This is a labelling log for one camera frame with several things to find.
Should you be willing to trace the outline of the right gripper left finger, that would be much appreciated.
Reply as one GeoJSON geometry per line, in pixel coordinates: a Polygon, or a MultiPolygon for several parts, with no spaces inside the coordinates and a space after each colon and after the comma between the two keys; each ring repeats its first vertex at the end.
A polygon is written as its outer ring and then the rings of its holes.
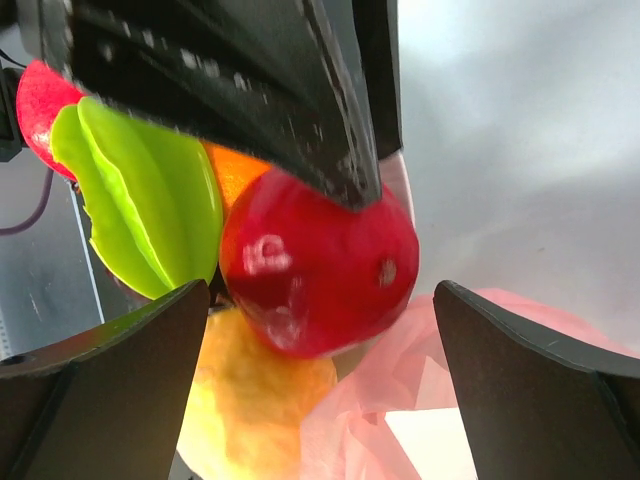
{"type": "Polygon", "coordinates": [[[168,478],[209,301],[193,281],[3,360],[2,478],[168,478]]]}

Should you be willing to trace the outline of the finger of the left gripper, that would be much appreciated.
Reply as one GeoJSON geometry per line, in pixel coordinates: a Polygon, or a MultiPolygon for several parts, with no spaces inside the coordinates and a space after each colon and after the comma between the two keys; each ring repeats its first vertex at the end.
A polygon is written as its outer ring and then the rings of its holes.
{"type": "Polygon", "coordinates": [[[402,148],[398,1],[353,0],[378,159],[402,148]]]}
{"type": "Polygon", "coordinates": [[[334,202],[381,196],[348,1],[41,1],[37,54],[128,115],[250,154],[334,202]]]}

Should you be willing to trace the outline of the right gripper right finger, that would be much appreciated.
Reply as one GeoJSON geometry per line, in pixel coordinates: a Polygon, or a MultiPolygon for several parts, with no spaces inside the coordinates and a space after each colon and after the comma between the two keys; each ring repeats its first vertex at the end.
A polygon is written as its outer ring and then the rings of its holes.
{"type": "Polygon", "coordinates": [[[638,478],[638,359],[452,281],[433,302],[478,478],[638,478]]]}

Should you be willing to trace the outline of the fake orange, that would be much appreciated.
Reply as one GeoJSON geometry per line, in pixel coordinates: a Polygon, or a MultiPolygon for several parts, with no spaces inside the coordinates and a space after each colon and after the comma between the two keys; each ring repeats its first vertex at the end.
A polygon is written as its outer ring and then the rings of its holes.
{"type": "Polygon", "coordinates": [[[202,142],[201,145],[212,165],[219,186],[224,217],[227,217],[246,187],[270,170],[271,166],[262,160],[218,144],[202,142]]]}

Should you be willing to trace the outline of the pink plastic bag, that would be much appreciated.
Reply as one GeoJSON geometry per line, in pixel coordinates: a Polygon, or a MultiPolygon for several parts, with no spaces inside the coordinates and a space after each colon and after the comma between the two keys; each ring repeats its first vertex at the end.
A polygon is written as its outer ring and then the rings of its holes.
{"type": "Polygon", "coordinates": [[[305,479],[473,479],[468,431],[436,323],[453,280],[584,343],[639,353],[639,163],[456,168],[424,188],[400,155],[383,179],[421,227],[419,284],[399,322],[337,359],[338,385],[304,420],[305,479]]]}

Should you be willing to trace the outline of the fake yellow fruit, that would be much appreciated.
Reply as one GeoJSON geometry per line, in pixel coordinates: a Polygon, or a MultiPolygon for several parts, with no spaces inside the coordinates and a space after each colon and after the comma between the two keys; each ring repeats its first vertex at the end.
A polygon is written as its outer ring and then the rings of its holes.
{"type": "Polygon", "coordinates": [[[337,382],[329,358],[260,342],[236,308],[210,315],[177,451],[202,479],[296,479],[300,427],[337,382]]]}

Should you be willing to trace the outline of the fake green star fruit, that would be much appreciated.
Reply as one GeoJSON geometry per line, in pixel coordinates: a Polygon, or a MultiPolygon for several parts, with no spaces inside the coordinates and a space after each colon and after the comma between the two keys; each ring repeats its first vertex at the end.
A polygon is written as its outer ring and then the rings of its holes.
{"type": "Polygon", "coordinates": [[[122,283],[158,299],[213,279],[223,208],[199,141],[84,97],[60,110],[50,143],[76,177],[91,246],[122,283]]]}

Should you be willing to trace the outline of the fake red yellow peach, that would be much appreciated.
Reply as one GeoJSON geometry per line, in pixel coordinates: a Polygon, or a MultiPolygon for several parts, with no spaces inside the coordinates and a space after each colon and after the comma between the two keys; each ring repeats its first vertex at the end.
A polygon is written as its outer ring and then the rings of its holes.
{"type": "Polygon", "coordinates": [[[353,212],[272,169],[235,202],[219,266],[265,343],[312,358],[391,327],[414,289],[419,256],[410,216],[389,187],[353,212]]]}

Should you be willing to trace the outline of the fake red apple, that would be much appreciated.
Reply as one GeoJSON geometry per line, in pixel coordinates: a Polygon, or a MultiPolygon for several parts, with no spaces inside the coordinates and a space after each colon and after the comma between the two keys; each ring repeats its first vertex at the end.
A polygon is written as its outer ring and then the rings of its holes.
{"type": "Polygon", "coordinates": [[[52,155],[50,133],[60,110],[77,104],[85,94],[40,60],[33,60],[19,80],[16,116],[21,134],[32,152],[59,175],[76,178],[52,155]]]}

